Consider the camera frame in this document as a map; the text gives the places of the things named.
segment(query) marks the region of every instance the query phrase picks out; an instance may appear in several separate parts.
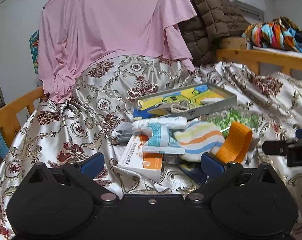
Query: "pink sheet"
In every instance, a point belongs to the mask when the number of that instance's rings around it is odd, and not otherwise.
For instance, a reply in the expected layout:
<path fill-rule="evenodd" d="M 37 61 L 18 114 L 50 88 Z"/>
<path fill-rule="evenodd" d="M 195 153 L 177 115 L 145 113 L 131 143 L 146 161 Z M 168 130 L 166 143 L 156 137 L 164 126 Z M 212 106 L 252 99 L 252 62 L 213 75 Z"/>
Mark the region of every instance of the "pink sheet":
<path fill-rule="evenodd" d="M 194 16 L 189 0 L 50 0 L 39 33 L 44 93 L 63 103 L 83 70 L 119 55 L 163 55 L 193 70 L 177 23 Z"/>

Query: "screw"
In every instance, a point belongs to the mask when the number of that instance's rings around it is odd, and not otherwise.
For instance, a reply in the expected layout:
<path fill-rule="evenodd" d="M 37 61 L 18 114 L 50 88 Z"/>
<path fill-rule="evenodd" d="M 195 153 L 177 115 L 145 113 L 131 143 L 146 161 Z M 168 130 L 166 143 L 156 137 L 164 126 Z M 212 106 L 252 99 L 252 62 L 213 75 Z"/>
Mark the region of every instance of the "screw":
<path fill-rule="evenodd" d="M 113 193 L 104 193 L 101 195 L 101 199 L 110 202 L 116 199 L 116 195 Z"/>
<path fill-rule="evenodd" d="M 153 204 L 156 203 L 156 200 L 155 200 L 155 199 L 149 199 L 148 202 L 149 202 L 151 205 L 153 205 Z"/>
<path fill-rule="evenodd" d="M 201 193 L 190 193 L 189 199 L 193 201 L 200 201 L 204 198 L 204 196 Z"/>

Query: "orange strap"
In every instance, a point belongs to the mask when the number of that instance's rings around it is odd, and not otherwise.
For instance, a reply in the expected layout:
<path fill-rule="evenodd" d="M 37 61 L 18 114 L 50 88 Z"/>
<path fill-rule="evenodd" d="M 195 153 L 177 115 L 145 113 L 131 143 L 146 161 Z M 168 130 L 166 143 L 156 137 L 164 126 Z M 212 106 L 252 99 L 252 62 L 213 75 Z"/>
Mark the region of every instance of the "orange strap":
<path fill-rule="evenodd" d="M 247 153 L 251 139 L 252 130 L 234 121 L 231 124 L 229 135 L 215 157 L 224 163 L 232 161 L 241 163 Z"/>

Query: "brown puffer jacket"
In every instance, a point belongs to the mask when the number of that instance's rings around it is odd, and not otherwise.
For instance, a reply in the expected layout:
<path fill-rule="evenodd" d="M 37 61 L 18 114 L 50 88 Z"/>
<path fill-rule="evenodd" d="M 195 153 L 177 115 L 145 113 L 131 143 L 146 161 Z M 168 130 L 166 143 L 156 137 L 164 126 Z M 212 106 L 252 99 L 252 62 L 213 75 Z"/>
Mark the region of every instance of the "brown puffer jacket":
<path fill-rule="evenodd" d="M 190 0 L 198 16 L 179 23 L 195 66 L 215 61 L 220 38 L 241 36 L 250 23 L 229 0 Z"/>

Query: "wooden bed frame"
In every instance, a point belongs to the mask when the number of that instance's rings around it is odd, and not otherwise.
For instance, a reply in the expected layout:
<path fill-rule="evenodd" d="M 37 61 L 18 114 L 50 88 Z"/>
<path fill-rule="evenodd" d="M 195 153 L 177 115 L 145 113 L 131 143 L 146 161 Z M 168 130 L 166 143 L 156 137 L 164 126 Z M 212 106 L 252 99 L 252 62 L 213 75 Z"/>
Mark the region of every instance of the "wooden bed frame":
<path fill-rule="evenodd" d="M 291 69 L 302 71 L 302 58 L 263 50 L 218 49 L 216 58 L 218 61 L 233 61 L 245 64 L 257 75 L 260 74 L 259 63 L 281 66 L 282 72 L 289 76 L 291 75 Z"/>
<path fill-rule="evenodd" d="M 44 96 L 43 87 L 38 87 L 0 109 L 0 132 L 8 147 L 21 128 L 17 113 L 27 108 L 29 114 L 32 114 L 35 110 L 33 101 L 44 98 Z"/>
<path fill-rule="evenodd" d="M 291 69 L 302 71 L 302 58 L 261 50 L 218 49 L 216 57 L 218 61 L 246 64 L 257 75 L 260 72 L 260 62 L 282 66 L 282 72 L 288 75 Z M 25 107 L 32 114 L 35 110 L 33 101 L 44 96 L 43 87 L 39 87 L 0 109 L 0 131 L 8 146 L 21 128 L 16 114 Z"/>

